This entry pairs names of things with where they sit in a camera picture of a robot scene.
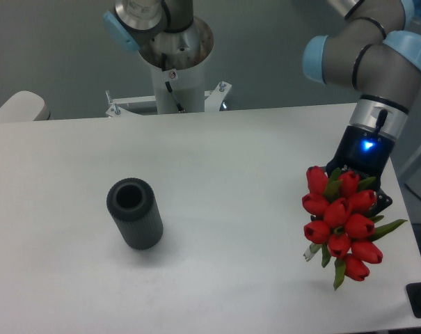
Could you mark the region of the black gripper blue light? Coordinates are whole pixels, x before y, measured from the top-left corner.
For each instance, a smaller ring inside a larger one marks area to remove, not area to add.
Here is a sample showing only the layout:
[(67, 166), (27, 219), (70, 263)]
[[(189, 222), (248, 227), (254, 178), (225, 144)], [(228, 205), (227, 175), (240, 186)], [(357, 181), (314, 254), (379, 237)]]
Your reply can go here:
[(328, 176), (339, 168), (344, 172), (353, 171), (362, 180), (375, 177), (372, 189), (378, 191), (375, 193), (375, 204), (366, 213), (368, 218), (378, 216), (393, 203), (392, 198), (380, 187), (381, 175), (394, 146), (395, 142), (389, 138), (350, 125), (345, 129), (334, 157), (326, 165)]

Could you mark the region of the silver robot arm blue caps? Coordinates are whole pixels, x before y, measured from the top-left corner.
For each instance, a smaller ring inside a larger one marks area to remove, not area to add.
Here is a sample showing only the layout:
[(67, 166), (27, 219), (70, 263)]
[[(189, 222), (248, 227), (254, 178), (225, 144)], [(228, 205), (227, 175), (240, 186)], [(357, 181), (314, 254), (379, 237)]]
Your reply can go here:
[[(303, 53), (303, 72), (322, 84), (350, 86), (361, 96), (326, 172), (352, 171), (376, 194), (371, 214), (390, 206), (381, 174), (421, 87), (421, 35), (407, 31), (412, 1), (332, 1), (347, 21), (335, 37), (317, 36)], [(191, 1), (117, 1), (103, 16), (122, 49), (149, 65), (159, 113), (217, 112), (230, 90), (204, 90), (211, 29)]]

